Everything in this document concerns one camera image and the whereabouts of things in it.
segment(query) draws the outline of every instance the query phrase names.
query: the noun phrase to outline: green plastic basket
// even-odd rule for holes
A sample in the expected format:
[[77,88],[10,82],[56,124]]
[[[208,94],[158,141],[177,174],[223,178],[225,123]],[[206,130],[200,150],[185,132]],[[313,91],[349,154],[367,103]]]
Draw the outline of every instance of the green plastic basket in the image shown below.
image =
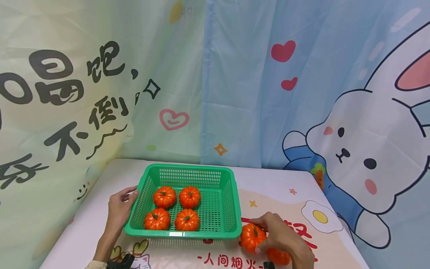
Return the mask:
[[[153,194],[161,186],[171,186],[176,191],[177,201],[170,213],[170,227],[167,231],[144,229],[144,219],[155,208]],[[200,190],[202,200],[194,210],[200,218],[196,232],[180,232],[175,229],[175,219],[183,210],[179,193],[184,187],[193,186]],[[139,185],[139,197],[133,205],[125,231],[131,236],[181,237],[202,239],[236,238],[242,231],[239,195],[233,171],[225,167],[151,164]]]

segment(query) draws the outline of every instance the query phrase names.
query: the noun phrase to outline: black object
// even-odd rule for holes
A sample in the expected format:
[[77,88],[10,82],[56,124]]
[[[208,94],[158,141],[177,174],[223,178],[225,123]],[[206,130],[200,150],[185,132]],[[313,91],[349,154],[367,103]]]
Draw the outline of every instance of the black object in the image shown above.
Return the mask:
[[264,269],[276,269],[275,264],[273,262],[264,262],[263,266]]
[[107,263],[107,269],[130,269],[134,261],[134,256],[126,254],[121,263],[109,261]]

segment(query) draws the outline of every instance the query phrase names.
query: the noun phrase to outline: egg yolk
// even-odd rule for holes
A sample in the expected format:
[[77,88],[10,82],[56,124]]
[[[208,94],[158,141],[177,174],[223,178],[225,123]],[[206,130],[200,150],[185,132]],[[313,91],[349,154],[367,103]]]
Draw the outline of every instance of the egg yolk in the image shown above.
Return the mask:
[[326,224],[327,222],[329,222],[329,219],[327,218],[327,216],[321,211],[314,210],[312,214],[313,214],[313,217],[321,223]]

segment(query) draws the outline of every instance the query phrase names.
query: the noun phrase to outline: fried egg illustration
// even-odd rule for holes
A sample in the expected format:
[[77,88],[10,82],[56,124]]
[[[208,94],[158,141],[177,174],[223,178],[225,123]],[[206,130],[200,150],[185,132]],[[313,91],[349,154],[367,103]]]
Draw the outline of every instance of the fried egg illustration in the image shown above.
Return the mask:
[[307,201],[301,213],[320,232],[329,234],[344,228],[336,213],[317,202]]

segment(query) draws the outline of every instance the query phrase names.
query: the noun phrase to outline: white tablecloth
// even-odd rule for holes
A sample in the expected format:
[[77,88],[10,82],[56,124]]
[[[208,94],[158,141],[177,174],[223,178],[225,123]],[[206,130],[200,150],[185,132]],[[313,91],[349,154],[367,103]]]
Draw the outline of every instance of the white tablecloth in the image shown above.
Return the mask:
[[[108,215],[109,197],[137,185],[145,168],[156,162],[112,160],[49,253],[41,269],[80,269],[92,259]],[[242,221],[267,211],[278,213],[302,236],[315,255],[316,269],[368,269],[364,259],[307,172],[230,167],[239,190]],[[124,232],[111,259],[135,256],[133,268],[260,269],[266,257],[245,254],[239,240],[213,241],[130,237]]]

